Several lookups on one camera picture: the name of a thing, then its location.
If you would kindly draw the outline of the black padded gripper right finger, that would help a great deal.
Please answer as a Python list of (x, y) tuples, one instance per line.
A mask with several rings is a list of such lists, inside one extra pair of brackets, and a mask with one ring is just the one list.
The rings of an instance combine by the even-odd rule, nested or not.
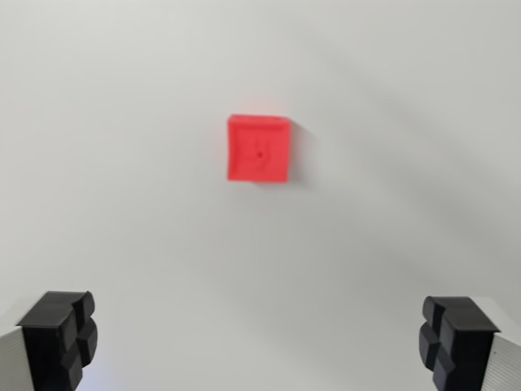
[(488, 297), (428, 296), (418, 334), (440, 391), (520, 390), (520, 325)]

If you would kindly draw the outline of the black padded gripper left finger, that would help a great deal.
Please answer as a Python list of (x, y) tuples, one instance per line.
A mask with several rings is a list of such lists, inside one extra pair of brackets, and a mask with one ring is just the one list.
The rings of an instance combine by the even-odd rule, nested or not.
[(98, 344), (91, 292), (45, 292), (1, 314), (1, 389), (75, 390)]

